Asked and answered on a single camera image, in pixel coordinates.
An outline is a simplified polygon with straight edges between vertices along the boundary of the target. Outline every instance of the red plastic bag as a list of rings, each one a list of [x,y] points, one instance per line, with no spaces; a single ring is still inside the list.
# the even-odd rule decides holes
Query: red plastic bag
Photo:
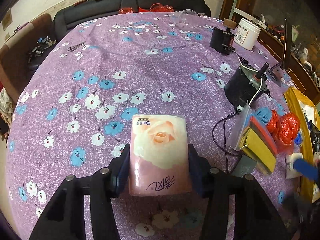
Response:
[[[139,7],[139,12],[174,12],[174,10],[170,5],[163,6],[161,3],[155,3],[151,5],[150,11]]]
[[[133,13],[132,7],[125,7],[119,10],[119,14]]]
[[[271,112],[272,112],[272,116],[271,116],[271,119],[268,122],[266,127],[267,127],[269,133],[272,134],[272,132],[275,130],[275,128],[277,126],[277,122],[279,120],[279,115],[278,115],[277,111],[275,111],[275,110],[271,110]]]
[[[293,140],[300,129],[300,120],[294,113],[288,113],[279,118],[272,137],[277,145],[278,153],[292,155]]]

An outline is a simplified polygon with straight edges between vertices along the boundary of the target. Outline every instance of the black sofa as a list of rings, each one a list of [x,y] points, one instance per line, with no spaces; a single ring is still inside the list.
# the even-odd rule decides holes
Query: black sofa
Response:
[[[204,0],[88,0],[77,6],[69,6],[60,10],[53,21],[57,42],[61,41],[74,27],[92,19],[119,14],[119,9],[132,7],[138,12],[139,7],[150,9],[151,5],[161,3],[171,5],[175,11],[192,9],[196,13],[211,16],[210,8]]]

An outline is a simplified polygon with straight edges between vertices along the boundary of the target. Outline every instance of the purple tablecloth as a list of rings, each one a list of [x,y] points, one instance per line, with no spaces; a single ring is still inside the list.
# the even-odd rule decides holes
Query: purple tablecloth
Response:
[[[214,124],[234,111],[224,85],[239,65],[235,54],[209,47],[214,18],[199,17],[193,32],[174,26],[170,14],[116,15],[83,23],[49,54],[21,94],[8,139],[7,189],[22,240],[28,239],[42,210],[68,174],[83,177],[108,166],[130,142],[134,114],[179,114],[187,122],[189,143],[212,166],[225,170],[225,156],[211,138]],[[86,41],[74,52],[71,45]],[[238,54],[257,68],[277,61],[259,43],[252,51],[234,43]],[[292,85],[267,81],[254,109],[288,111],[282,93]],[[227,134],[235,120],[228,121]],[[222,127],[216,130],[222,144]],[[235,163],[230,158],[230,169]],[[279,208],[285,162],[278,157],[269,177],[253,175]],[[206,200],[196,193],[133,197],[128,189],[112,200],[121,239],[198,239]],[[234,203],[228,239],[232,239]],[[87,239],[92,239],[89,198],[85,199]]]

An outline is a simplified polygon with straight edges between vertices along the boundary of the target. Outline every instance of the tweezers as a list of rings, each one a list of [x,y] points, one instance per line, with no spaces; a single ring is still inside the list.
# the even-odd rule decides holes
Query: tweezers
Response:
[[[75,46],[71,46],[71,47],[68,49],[68,51],[73,52],[74,50],[78,49],[79,47],[81,47],[81,46],[84,45],[84,44],[85,44],[85,41],[83,41],[83,42],[81,42],[81,43],[79,43],[79,44],[77,44],[77,45],[75,45]]]

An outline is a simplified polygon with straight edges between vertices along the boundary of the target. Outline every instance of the wooden knob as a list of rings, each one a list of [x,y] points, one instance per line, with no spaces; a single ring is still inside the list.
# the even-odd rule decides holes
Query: wooden knob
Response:
[[[231,30],[235,30],[237,27],[237,23],[234,21],[231,21],[229,19],[224,19],[223,20],[223,26],[230,28]]]

